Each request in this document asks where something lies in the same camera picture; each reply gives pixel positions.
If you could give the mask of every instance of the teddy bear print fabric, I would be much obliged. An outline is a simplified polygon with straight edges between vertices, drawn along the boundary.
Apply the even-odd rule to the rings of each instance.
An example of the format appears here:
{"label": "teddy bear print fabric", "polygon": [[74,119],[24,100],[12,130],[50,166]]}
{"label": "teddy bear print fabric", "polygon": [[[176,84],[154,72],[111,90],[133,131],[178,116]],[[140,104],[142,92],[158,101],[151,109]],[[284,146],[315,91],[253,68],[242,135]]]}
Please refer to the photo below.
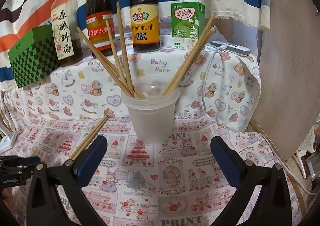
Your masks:
{"label": "teddy bear print fabric", "polygon": [[[49,167],[61,165],[98,121],[35,119],[6,154],[37,155]],[[159,144],[138,139],[126,118],[110,118],[99,134],[106,137],[108,150],[82,191],[108,226],[171,225],[176,221],[211,225],[235,192],[211,154],[210,141],[216,135],[256,165],[272,167],[276,162],[262,135],[230,131],[204,113],[175,118],[172,135]],[[300,207],[289,178],[287,182],[292,225],[297,225]],[[22,225],[29,185],[30,180],[14,190]],[[260,189],[254,190],[240,222],[250,216]],[[61,187],[58,192],[69,218],[79,224],[66,193]]]}
{"label": "teddy bear print fabric", "polygon": [[[169,48],[170,36],[162,36],[164,48],[157,52],[138,54],[128,49],[132,79],[157,76],[171,79],[190,54]],[[219,52],[205,72],[213,48],[206,47],[180,83],[180,98],[175,116],[186,118],[206,112],[225,128],[244,130],[260,96],[260,72],[253,56],[240,57]],[[92,58],[59,68],[34,84],[10,92],[2,92],[0,109],[5,122],[20,132],[33,119],[90,120],[102,117],[130,119],[121,100],[121,90],[101,63]]]}

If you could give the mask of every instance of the human hand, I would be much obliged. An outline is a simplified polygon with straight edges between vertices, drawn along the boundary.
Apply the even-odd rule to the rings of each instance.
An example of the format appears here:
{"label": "human hand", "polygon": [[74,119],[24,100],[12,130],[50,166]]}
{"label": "human hand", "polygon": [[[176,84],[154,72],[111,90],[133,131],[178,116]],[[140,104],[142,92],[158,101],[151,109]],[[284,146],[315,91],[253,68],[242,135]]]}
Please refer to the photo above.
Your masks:
{"label": "human hand", "polygon": [[7,206],[10,212],[15,210],[15,201],[12,195],[12,187],[5,188],[2,191],[2,196],[4,198],[4,204]]}

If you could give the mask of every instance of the checkered pattern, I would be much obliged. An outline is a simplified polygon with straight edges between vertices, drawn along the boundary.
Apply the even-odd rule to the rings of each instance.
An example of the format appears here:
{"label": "checkered pattern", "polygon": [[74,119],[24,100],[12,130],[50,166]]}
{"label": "checkered pattern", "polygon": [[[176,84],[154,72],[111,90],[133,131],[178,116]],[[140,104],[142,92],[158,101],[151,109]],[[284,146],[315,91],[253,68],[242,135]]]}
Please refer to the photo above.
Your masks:
{"label": "checkered pattern", "polygon": [[11,63],[11,67],[18,88],[48,76],[59,67],[53,37],[27,48]]}

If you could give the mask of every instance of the bottle label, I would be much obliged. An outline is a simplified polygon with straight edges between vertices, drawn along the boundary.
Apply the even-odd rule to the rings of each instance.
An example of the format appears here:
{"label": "bottle label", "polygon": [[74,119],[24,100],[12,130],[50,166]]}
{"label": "bottle label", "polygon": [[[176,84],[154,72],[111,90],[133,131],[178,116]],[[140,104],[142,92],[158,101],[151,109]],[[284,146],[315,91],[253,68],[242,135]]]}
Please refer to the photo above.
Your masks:
{"label": "bottle label", "polygon": [[160,42],[158,5],[141,4],[130,8],[134,45]]}
{"label": "bottle label", "polygon": [[68,19],[68,3],[64,3],[51,11],[54,44],[59,60],[74,55]]}
{"label": "bottle label", "polygon": [[106,19],[109,22],[112,37],[115,37],[115,28],[113,26],[113,14],[111,11],[103,11],[100,13],[87,16],[87,28],[89,40],[99,50],[111,48],[109,40]]}

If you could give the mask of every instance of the green checkered box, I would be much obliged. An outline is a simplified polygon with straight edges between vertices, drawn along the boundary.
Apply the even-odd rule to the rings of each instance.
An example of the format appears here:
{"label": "green checkered box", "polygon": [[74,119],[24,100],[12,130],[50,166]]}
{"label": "green checkered box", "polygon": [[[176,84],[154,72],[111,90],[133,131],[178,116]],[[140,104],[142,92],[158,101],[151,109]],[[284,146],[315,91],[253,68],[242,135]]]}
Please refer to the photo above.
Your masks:
{"label": "green checkered box", "polygon": [[18,88],[48,76],[59,67],[52,26],[31,29],[9,51]]}

